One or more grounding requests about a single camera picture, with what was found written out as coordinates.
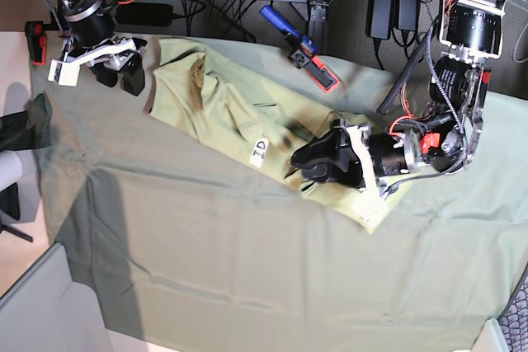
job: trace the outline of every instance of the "white surface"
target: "white surface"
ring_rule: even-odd
[[[17,183],[23,175],[22,161],[15,152],[0,153],[0,191]]]
[[[93,290],[72,281],[66,252],[51,247],[0,300],[2,352],[111,352]]]
[[[471,350],[454,350],[453,352],[508,352],[508,350],[501,326],[497,319],[492,318],[484,323]]]
[[[31,79],[26,37],[23,33],[0,32],[0,115],[25,109],[31,98]],[[35,159],[30,150],[16,152],[29,173],[18,182],[21,203],[19,222],[0,212],[5,224],[33,237],[33,243],[3,232],[0,234],[0,295],[48,248]]]
[[[114,352],[178,352],[112,330],[108,330],[108,336]]]

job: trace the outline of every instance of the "black power supply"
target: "black power supply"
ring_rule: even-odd
[[[394,27],[416,32],[420,16],[420,0],[394,0]]]
[[[366,35],[377,40],[387,40],[392,30],[393,0],[369,0],[366,18]]]

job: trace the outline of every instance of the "black cable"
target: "black cable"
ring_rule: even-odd
[[[447,168],[446,170],[442,172],[432,173],[429,175],[412,176],[412,177],[408,177],[407,179],[402,179],[401,181],[395,181],[392,185],[387,187],[387,190],[385,190],[384,192],[384,196],[385,194],[387,194],[387,196],[393,194],[394,192],[398,190],[398,187],[400,185],[402,185],[403,183],[407,183],[408,181],[419,181],[421,179],[432,179],[433,177],[447,175],[448,173],[456,171],[456,169],[460,166],[460,163],[462,163],[462,157],[459,157],[457,161],[451,167]]]
[[[240,23],[242,25],[242,17],[248,12],[249,8],[255,4],[258,0],[252,0],[249,5],[243,9],[243,11],[238,13],[238,16],[235,18],[235,22]],[[221,36],[220,38],[224,38],[230,31],[233,29],[232,26],[230,26]]]
[[[432,22],[432,25],[434,26],[434,30],[438,28],[438,21],[440,16],[437,16],[436,19]],[[411,72],[418,64],[418,61],[425,55],[427,51],[427,36],[424,36],[422,40],[420,40],[418,46],[411,54],[410,59],[408,60],[407,64],[403,68],[402,72],[399,74],[398,78],[396,79],[396,82],[394,82],[394,85],[391,87],[389,93],[383,99],[381,104],[378,106],[378,109],[376,110],[378,114],[380,115],[386,115],[389,111],[390,106],[392,106],[394,99],[399,95],[400,90],[403,87],[403,84],[405,84],[408,79],[411,77]]]
[[[393,28],[393,39],[394,39],[394,42],[396,43],[396,45],[398,47],[402,47],[402,48],[410,47],[411,44],[414,43],[414,40],[416,39],[416,33],[414,33],[414,36],[412,37],[411,41],[407,42],[408,36],[409,36],[409,31],[400,31],[400,32],[402,34],[402,42],[401,43],[398,41],[398,38],[396,37],[395,29]]]
[[[372,39],[372,42],[374,43],[374,55],[376,57],[376,60],[378,61],[378,64],[379,64],[379,67],[381,68],[381,70],[385,70],[385,68],[383,67],[383,64],[381,63],[381,58],[380,58],[380,46],[381,46],[381,39]]]
[[[205,11],[205,9],[207,8],[206,5],[202,4],[202,8],[200,10],[197,10],[197,5],[196,4],[196,7],[194,8],[194,10],[192,12],[189,12],[187,9],[186,9],[186,6],[184,7],[184,14],[183,15],[180,15],[180,14],[174,14],[174,19],[177,20],[177,19],[182,19],[182,18],[190,18],[191,21],[192,21],[192,17],[195,16],[196,14],[200,14],[201,12]]]
[[[227,20],[227,22],[229,24],[231,24],[233,26],[233,28],[241,31],[242,33],[245,33],[248,37],[248,39],[250,39],[251,42],[253,43],[256,43],[257,42],[257,38],[255,37],[255,35],[253,33],[251,33],[250,31],[248,31],[247,29],[243,28],[242,26],[240,26],[236,21],[233,21],[232,18],[230,18],[227,14],[225,14],[222,9],[220,7],[218,7],[217,5],[213,4],[212,2],[209,2],[208,0],[186,0],[187,2],[198,2],[198,3],[201,3],[205,6],[211,6],[212,8],[214,8],[223,18],[225,18],[225,20]]]

